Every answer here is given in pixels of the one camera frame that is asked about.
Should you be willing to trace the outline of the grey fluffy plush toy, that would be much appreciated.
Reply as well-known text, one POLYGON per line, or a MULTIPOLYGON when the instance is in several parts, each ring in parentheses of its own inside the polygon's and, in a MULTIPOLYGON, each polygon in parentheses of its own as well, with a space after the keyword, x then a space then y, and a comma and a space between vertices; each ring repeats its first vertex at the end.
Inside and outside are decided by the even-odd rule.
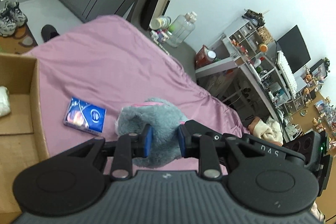
POLYGON ((182 158, 177 129, 187 121, 185 114, 171 102, 149 98, 143 103, 122 108, 116 120, 116 134, 140 134, 149 124, 153 129, 149 156, 135 158, 133 164, 140 168, 156 169, 182 158))

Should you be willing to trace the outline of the blue tissue packet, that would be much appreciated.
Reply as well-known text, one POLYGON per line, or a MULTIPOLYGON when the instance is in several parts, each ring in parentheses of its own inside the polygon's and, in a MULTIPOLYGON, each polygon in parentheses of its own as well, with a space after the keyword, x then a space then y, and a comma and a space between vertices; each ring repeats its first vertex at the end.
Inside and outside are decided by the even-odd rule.
POLYGON ((63 124, 82 132, 99 136, 104 129, 105 116, 105 108, 72 97, 64 116, 63 124))

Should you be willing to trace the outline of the white crumpled soft bundle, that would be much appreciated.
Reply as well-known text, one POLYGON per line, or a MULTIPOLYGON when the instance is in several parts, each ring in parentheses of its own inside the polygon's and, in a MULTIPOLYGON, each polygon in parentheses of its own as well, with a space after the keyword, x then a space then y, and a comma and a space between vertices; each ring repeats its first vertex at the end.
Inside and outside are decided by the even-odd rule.
POLYGON ((0 87, 0 117, 4 117, 11 112, 9 91, 5 86, 0 87))

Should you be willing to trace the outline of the beige brown plush blanket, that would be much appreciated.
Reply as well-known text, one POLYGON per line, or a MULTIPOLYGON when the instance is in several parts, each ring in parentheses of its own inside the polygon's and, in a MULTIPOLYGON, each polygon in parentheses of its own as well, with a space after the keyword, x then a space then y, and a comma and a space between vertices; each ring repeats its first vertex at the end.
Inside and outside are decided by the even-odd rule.
POLYGON ((248 129, 250 133, 257 138, 279 146, 283 145, 284 139, 281 132, 281 125, 271 117, 269 117, 266 122, 259 117, 255 117, 248 126, 248 129))

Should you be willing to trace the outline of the red storage bin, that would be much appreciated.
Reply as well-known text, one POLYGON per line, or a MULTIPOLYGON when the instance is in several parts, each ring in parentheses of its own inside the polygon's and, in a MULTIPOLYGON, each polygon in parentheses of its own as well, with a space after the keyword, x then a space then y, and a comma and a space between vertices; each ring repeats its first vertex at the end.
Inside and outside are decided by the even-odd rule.
POLYGON ((217 57, 217 54, 209 50, 205 45, 202 46, 200 51, 196 54, 195 57, 195 68, 199 69, 206 65, 211 64, 217 57))

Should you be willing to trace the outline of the pink bed sheet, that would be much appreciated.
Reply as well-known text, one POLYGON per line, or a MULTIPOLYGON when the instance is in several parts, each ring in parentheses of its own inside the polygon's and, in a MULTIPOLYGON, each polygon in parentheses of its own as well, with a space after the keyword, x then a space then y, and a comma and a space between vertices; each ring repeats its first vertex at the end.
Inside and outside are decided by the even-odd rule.
POLYGON ((92 138, 64 125, 72 97, 106 110, 103 137, 117 139, 122 108, 149 98, 177 106, 219 133, 247 132, 236 111, 198 86, 181 64, 120 16, 99 18, 29 51, 39 62, 42 124, 50 156, 92 138))

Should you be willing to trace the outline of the white keyboard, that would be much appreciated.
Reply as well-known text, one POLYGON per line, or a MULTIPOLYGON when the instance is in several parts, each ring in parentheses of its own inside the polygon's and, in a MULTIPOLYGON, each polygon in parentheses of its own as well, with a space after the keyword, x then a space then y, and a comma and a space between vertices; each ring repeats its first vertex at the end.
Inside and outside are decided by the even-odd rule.
POLYGON ((277 66, 280 69, 282 76, 284 77, 291 96, 295 98, 295 95, 297 93, 297 83, 288 64, 288 61, 282 51, 277 52, 277 66))

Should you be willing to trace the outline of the white desk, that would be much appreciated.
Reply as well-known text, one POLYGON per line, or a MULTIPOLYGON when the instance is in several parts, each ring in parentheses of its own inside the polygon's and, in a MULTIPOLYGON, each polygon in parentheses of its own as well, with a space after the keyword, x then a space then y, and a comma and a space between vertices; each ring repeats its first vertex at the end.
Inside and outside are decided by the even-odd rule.
POLYGON ((209 50, 214 51, 219 60, 195 71, 201 87, 233 108, 244 126, 254 117, 264 121, 271 117, 282 122, 265 88, 228 38, 220 38, 209 46, 209 50))

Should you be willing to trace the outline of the brown cardboard box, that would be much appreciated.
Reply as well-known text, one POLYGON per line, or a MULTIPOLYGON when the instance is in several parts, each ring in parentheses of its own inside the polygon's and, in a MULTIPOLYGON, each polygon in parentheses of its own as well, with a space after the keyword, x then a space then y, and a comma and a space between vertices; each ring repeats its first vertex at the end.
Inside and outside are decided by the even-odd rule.
POLYGON ((9 91, 11 107, 1 117, 1 223, 11 223, 21 213, 13 196, 14 179, 50 156, 42 126, 38 60, 1 54, 1 85, 9 91))

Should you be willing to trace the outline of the black computer monitor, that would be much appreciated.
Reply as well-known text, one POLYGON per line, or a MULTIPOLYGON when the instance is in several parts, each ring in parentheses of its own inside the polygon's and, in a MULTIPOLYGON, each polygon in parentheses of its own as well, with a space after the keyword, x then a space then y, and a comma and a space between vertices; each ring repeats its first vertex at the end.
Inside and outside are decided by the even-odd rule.
POLYGON ((278 39, 277 44, 284 53, 292 73, 299 71, 311 60, 298 25, 295 25, 285 35, 278 39))

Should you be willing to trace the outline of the clear plastic water jug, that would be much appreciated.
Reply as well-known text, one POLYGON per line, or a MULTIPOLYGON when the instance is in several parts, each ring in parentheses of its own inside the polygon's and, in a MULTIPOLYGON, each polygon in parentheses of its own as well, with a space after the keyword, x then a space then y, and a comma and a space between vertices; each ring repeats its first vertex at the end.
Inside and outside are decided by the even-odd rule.
POLYGON ((173 23, 169 26, 168 45, 171 47, 178 47, 184 40, 195 30, 195 22, 197 21, 197 14, 192 11, 185 15, 179 15, 173 23))

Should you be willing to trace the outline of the small drawer organizer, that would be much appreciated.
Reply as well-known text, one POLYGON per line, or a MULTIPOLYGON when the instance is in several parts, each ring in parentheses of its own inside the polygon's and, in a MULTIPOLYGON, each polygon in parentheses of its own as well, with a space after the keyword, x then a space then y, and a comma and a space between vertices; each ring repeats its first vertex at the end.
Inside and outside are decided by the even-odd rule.
POLYGON ((225 30, 225 34, 239 53, 254 57, 263 43, 256 27, 247 19, 238 18, 225 30))

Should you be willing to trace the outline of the white cup container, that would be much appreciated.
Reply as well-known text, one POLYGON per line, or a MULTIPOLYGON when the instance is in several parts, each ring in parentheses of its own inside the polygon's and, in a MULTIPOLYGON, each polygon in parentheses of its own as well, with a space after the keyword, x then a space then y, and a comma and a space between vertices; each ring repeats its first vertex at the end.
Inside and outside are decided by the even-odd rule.
POLYGON ((166 30, 170 24, 171 18, 169 16, 159 16, 150 21, 149 27, 151 30, 166 30))

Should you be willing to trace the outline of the black slipper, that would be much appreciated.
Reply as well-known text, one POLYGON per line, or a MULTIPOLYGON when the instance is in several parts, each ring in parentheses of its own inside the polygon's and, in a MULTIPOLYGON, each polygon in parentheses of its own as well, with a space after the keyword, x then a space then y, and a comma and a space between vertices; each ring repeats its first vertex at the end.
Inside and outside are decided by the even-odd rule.
POLYGON ((41 36, 43 41, 46 43, 49 40, 59 36, 59 33, 57 32, 56 28, 50 24, 46 24, 41 29, 41 36))

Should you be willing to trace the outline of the grey sneakers pair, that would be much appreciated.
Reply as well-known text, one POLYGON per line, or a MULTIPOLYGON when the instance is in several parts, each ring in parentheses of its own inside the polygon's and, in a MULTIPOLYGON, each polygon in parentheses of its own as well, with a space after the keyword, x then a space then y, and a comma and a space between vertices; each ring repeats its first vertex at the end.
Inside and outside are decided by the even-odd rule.
POLYGON ((4 8, 1 9, 1 36, 12 36, 16 30, 24 26, 27 21, 27 16, 20 9, 20 3, 18 1, 5 2, 4 8))

